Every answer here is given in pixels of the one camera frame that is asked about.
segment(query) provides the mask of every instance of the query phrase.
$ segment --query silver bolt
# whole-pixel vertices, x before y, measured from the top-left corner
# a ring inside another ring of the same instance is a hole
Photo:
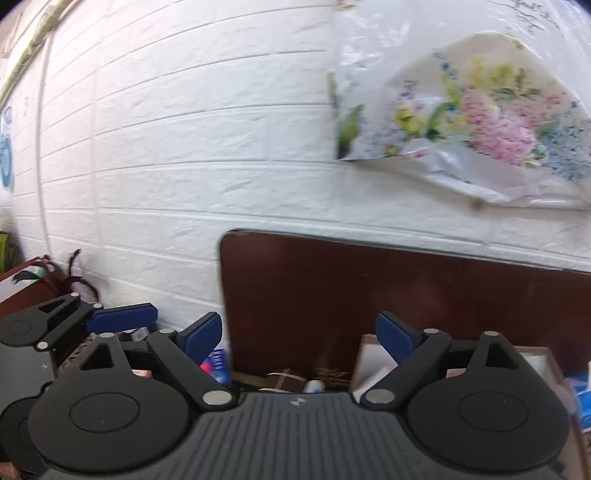
[[[367,401],[371,403],[390,403],[392,400],[396,398],[394,393],[390,392],[390,390],[386,390],[384,388],[376,388],[375,390],[370,390],[365,394],[365,398]]]
[[[204,393],[202,399],[207,405],[225,405],[232,401],[232,394],[225,390],[211,390]]]

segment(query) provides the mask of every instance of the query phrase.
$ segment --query round black disc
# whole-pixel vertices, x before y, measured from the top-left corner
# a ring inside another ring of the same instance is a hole
[[[0,445],[10,461],[21,471],[39,475],[45,464],[29,435],[27,420],[37,401],[36,398],[23,398],[11,404],[0,417]]]
[[[47,461],[96,474],[159,459],[179,443],[189,424],[189,407],[175,389],[109,368],[58,379],[29,418],[33,443]]]
[[[489,473],[536,468],[558,455],[569,422],[560,400],[534,380],[503,368],[439,380],[411,399],[408,425],[447,463]]]
[[[4,317],[0,322],[0,342],[6,346],[27,346],[41,340],[47,333],[47,322],[42,313],[34,313],[27,309]]]

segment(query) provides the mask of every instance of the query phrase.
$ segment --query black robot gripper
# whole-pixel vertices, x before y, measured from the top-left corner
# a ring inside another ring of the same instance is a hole
[[[568,415],[502,335],[452,340],[387,312],[376,335],[398,367],[357,405],[346,393],[248,393],[239,402],[199,367],[221,336],[213,313],[142,342],[103,333],[27,410],[37,476],[562,478],[554,461]],[[131,369],[150,369],[152,379]]]
[[[0,461],[9,459],[23,477],[43,467],[28,434],[28,414],[87,336],[85,321],[98,309],[73,293],[0,320]]]

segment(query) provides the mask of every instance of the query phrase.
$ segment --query painted brick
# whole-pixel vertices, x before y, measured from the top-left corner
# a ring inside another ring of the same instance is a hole
[[[12,168],[15,175],[19,175],[33,168],[34,165],[33,147],[28,147],[18,154],[12,156]]]
[[[39,215],[39,201],[36,194],[29,194],[14,199],[14,214],[25,216]]]
[[[216,218],[174,213],[100,211],[100,230],[111,245],[216,260],[218,242],[234,228],[265,228],[256,218]]]
[[[204,210],[206,171],[133,169],[96,176],[100,207]]]
[[[199,320],[208,312],[220,312],[219,304],[203,303],[174,296],[162,296],[158,299],[158,323],[162,326],[174,327],[182,330]],[[228,335],[224,329],[222,340]]]
[[[95,168],[138,167],[158,163],[160,123],[127,127],[97,135],[95,138]]]
[[[337,220],[345,187],[338,168],[213,168],[210,210]]]
[[[158,42],[101,67],[98,71],[97,98],[157,78],[163,73],[162,58],[166,53]]]
[[[591,257],[591,215],[579,210],[492,209],[492,242]]]
[[[14,216],[14,207],[0,206],[0,223],[9,232],[16,231],[17,219]]]
[[[14,155],[18,155],[27,148],[33,146],[34,129],[32,125],[23,128],[19,133],[11,133],[12,152]]]
[[[90,105],[92,103],[93,82],[94,78],[92,76],[87,77],[46,104],[41,114],[41,130],[46,130],[85,106]]]
[[[173,35],[191,28],[201,27],[216,19],[217,0],[183,0],[163,10],[163,21],[166,25],[165,35]]]
[[[11,95],[7,105],[12,107],[12,138],[28,131],[33,138],[33,105],[28,95]]]
[[[466,197],[436,189],[402,175],[350,169],[343,221],[379,225],[454,238],[486,241],[491,223],[487,210],[476,210]]]
[[[66,68],[70,63],[76,61],[81,55],[96,46],[100,42],[102,33],[102,21],[95,21],[93,25],[84,30],[78,35],[69,45],[66,50],[58,51],[52,48],[52,52],[57,54],[50,54],[50,62],[47,64],[47,75],[55,76],[57,73]]]
[[[51,256],[57,261],[67,263],[70,255],[80,248],[82,253],[76,259],[76,265],[83,271],[100,272],[105,264],[105,256],[96,245],[55,236],[50,236],[48,239]]]
[[[171,257],[140,254],[115,247],[104,247],[105,267],[116,278],[142,279],[142,284],[157,290],[202,300],[214,299],[211,262],[176,260]]]
[[[267,114],[269,159],[332,161],[335,123],[327,107],[278,109]]]
[[[22,256],[24,258],[33,258],[47,253],[45,243],[37,238],[19,235],[18,243],[21,247]]]
[[[32,238],[41,239],[43,232],[41,229],[41,219],[39,217],[23,217],[17,216],[14,218],[18,226],[18,234],[30,236]]]
[[[92,107],[87,106],[41,133],[41,156],[86,140],[92,135]]]
[[[207,90],[202,69],[179,72],[131,87],[96,104],[97,133],[167,116],[202,111]]]
[[[37,190],[37,176],[33,170],[27,170],[20,175],[14,177],[14,193],[15,197],[25,195],[27,193],[34,193]]]
[[[173,0],[113,0],[105,21],[105,37],[172,3]]]
[[[266,14],[275,25],[274,51],[328,50],[332,45],[332,7],[298,8]]]
[[[72,240],[97,244],[96,219],[94,211],[46,210],[47,233]]]
[[[160,58],[162,74],[212,63],[215,57],[213,32],[217,25],[188,30],[158,42],[166,52]]]
[[[290,53],[211,65],[211,108],[328,103],[324,52]]]
[[[52,181],[41,186],[46,209],[93,208],[90,176]]]
[[[134,21],[104,39],[100,65],[104,66],[163,38],[209,23],[208,8],[209,0],[184,0]]]
[[[257,0],[256,2],[228,0],[226,2],[218,2],[217,18],[222,20],[272,10],[316,7],[318,5],[333,5],[333,3],[333,0]]]
[[[46,155],[40,160],[41,181],[62,180],[90,174],[90,141],[84,140],[71,147]]]
[[[68,51],[76,48],[76,43],[91,30],[107,13],[109,2],[78,2],[71,14],[66,15],[56,31],[53,44],[51,46],[50,58],[62,56],[65,48]]]
[[[132,285],[112,277],[106,278],[97,274],[87,274],[86,276],[100,289],[100,301],[106,307],[119,307],[150,302],[158,308],[160,298],[165,296],[152,289]]]
[[[108,245],[164,251],[168,235],[162,213],[99,210],[100,231]]]
[[[212,61],[239,59],[272,53],[269,32],[274,28],[273,15],[249,15],[218,22],[210,29]]]
[[[14,207],[14,199],[9,190],[0,189],[0,207]]]
[[[157,129],[160,162],[261,160],[264,112],[230,111],[162,121]]]
[[[98,48],[98,46],[91,48],[55,76],[47,77],[43,93],[43,105],[48,104],[59,94],[72,88],[76,83],[96,70]]]

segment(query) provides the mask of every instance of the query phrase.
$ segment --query wooden panel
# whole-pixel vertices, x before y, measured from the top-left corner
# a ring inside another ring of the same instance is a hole
[[[249,374],[350,375],[381,310],[458,339],[549,346],[567,375],[591,359],[586,273],[255,231],[227,233],[220,259],[234,368]]]

